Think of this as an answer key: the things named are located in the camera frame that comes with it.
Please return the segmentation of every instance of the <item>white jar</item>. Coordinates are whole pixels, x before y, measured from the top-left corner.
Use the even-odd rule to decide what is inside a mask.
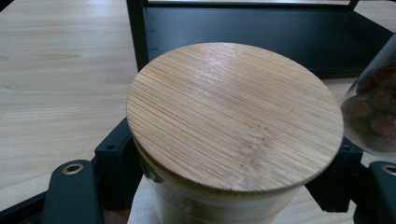
[[[206,43],[136,76],[127,118],[162,224],[270,223],[332,161],[338,104],[296,62]]]

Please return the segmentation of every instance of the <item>black holder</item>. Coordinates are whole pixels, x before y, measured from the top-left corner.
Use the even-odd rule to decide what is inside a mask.
[[[344,140],[331,165],[306,184],[323,211],[356,205],[357,224],[396,223],[396,164],[361,165],[361,148]],[[49,190],[0,213],[0,223],[103,223],[102,206],[130,209],[143,171],[124,119],[92,161],[70,161],[52,174]]]

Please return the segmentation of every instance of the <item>round lid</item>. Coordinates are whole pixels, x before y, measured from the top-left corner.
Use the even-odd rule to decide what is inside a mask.
[[[132,83],[127,119],[160,173],[232,195],[307,183],[343,137],[340,108],[315,75],[230,43],[191,45],[150,62]]]

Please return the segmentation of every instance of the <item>jar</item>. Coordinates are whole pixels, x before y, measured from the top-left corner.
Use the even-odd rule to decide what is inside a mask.
[[[343,138],[339,105],[315,75],[232,43],[153,60],[131,86],[127,119],[162,224],[271,223]]]
[[[341,109],[347,139],[373,155],[396,156],[396,35],[352,84]]]

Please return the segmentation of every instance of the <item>glass jar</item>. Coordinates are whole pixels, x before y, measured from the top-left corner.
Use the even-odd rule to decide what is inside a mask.
[[[347,139],[379,157],[396,155],[396,35],[347,91],[341,110]]]

